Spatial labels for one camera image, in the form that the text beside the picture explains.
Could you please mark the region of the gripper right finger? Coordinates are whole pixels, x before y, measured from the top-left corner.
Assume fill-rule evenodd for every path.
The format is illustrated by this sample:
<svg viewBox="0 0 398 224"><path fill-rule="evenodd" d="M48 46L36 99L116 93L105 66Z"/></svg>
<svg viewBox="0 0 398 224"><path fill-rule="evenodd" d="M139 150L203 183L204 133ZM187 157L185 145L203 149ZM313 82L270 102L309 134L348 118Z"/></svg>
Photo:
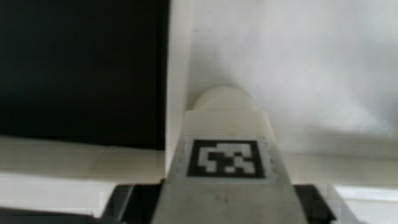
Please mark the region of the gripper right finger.
<svg viewBox="0 0 398 224"><path fill-rule="evenodd" d="M332 188L293 185L308 224L355 224L355 215Z"/></svg>

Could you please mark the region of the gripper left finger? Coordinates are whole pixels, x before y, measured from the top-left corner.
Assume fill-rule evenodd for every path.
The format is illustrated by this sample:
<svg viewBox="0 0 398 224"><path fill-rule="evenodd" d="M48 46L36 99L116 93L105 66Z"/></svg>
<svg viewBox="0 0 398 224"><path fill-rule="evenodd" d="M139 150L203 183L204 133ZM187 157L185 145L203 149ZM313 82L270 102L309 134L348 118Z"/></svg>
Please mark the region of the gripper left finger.
<svg viewBox="0 0 398 224"><path fill-rule="evenodd" d="M123 184L112 191L101 224L151 224L162 184Z"/></svg>

